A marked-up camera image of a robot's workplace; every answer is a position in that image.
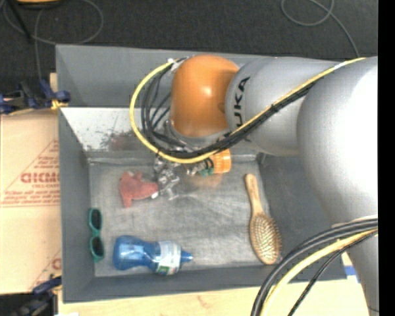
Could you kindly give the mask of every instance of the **blue clamp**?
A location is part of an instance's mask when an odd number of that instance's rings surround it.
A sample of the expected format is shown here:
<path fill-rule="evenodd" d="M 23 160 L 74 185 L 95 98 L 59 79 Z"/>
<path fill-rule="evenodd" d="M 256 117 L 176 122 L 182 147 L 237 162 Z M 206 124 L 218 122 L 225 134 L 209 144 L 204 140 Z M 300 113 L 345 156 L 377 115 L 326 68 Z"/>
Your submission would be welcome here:
<path fill-rule="evenodd" d="M 25 82 L 18 85 L 11 93 L 0 93 L 0 114 L 10 114 L 25 109 L 47 109 L 54 101 L 67 104 L 70 93 L 62 90 L 54 92 L 45 80 L 39 81 L 40 92 L 34 93 Z"/>

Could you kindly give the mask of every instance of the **sunglasses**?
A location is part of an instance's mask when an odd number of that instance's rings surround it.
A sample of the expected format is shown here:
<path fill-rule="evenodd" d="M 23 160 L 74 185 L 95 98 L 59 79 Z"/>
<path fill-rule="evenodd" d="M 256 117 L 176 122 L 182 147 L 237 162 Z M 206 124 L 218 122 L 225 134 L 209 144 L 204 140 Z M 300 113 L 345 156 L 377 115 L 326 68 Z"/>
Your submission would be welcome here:
<path fill-rule="evenodd" d="M 92 230 L 90 251 L 93 257 L 93 262 L 97 263 L 104 258 L 104 243 L 100 236 L 103 225 L 103 216 L 101 211 L 96 208 L 91 208 L 88 213 L 88 222 Z"/>

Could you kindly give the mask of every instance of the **red toy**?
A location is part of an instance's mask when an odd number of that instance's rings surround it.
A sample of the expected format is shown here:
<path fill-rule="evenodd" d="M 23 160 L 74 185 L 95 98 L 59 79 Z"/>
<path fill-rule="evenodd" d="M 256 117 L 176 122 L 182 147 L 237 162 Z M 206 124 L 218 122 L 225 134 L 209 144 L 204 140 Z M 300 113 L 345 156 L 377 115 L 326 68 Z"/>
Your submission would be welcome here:
<path fill-rule="evenodd" d="M 142 172 L 136 172 L 133 176 L 129 172 L 123 173 L 118 189 L 126 207 L 131 206 L 133 199 L 145 199 L 158 194 L 158 184 L 142 181 Z"/>

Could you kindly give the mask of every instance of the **hairbrush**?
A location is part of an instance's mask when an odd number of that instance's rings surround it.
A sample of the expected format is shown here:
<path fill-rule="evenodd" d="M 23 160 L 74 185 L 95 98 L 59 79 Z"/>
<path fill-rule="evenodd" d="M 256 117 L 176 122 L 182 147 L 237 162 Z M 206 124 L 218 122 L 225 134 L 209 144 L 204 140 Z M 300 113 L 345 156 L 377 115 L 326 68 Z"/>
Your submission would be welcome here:
<path fill-rule="evenodd" d="M 282 249 L 281 235 L 275 220 L 262 208 L 255 175 L 247 174 L 245 183 L 251 203 L 251 246 L 259 260 L 266 265 L 272 265 L 277 261 Z"/>

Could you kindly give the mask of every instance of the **blue bottle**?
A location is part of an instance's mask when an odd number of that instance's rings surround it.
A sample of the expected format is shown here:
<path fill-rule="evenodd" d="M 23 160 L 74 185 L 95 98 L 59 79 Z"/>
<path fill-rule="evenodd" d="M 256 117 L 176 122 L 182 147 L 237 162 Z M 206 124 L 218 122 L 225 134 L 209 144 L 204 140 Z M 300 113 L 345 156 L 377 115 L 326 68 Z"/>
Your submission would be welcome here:
<path fill-rule="evenodd" d="M 193 259 L 192 254 L 173 241 L 145 242 L 135 236 L 119 236 L 114 244 L 113 265 L 124 271 L 147 266 L 154 273 L 172 275 L 182 264 Z"/>

